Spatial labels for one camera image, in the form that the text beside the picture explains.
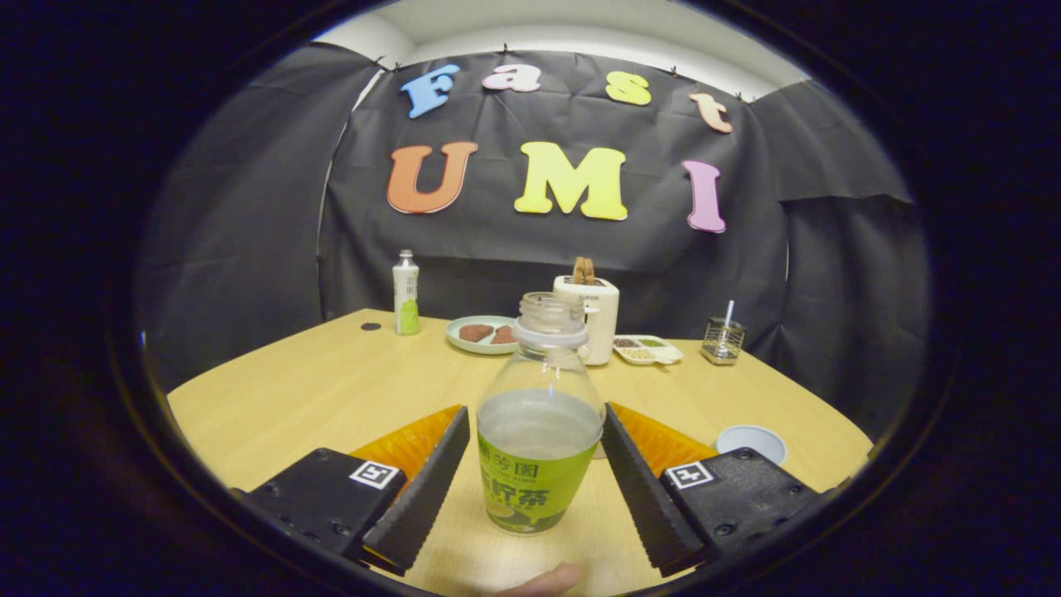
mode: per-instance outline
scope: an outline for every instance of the pink letter i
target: pink letter i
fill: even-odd
[[[693,159],[686,159],[681,164],[693,180],[693,212],[689,214],[689,225],[709,232],[725,231],[726,221],[718,214],[718,192],[715,189],[718,169]]]

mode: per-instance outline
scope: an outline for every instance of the yellow letter m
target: yellow letter m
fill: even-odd
[[[576,169],[556,143],[532,141],[523,143],[520,150],[529,159],[523,196],[516,199],[517,211],[549,213],[553,201],[545,195],[547,183],[564,213],[571,213],[589,188],[589,197],[581,206],[584,215],[602,220],[626,218],[626,207],[619,193],[619,166],[626,161],[623,152],[593,147]]]

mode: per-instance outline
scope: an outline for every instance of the toaster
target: toaster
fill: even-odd
[[[553,292],[577,296],[586,309],[586,328],[589,340],[579,351],[586,365],[605,365],[611,358],[611,344],[615,339],[619,320],[619,288],[606,279],[594,278],[592,284],[574,283],[570,275],[556,276]]]

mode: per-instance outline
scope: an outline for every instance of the paper cup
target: paper cup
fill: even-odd
[[[714,447],[718,454],[750,447],[778,466],[788,458],[785,441],[773,432],[755,425],[736,425],[726,429],[718,435]]]

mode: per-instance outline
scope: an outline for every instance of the green bottle label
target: green bottle label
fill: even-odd
[[[401,313],[398,314],[398,318],[401,335],[405,336],[420,332],[420,313],[413,298],[401,304]]]
[[[557,460],[516,457],[479,435],[479,461],[486,512],[509,532],[534,534],[552,528],[571,506],[596,443]]]

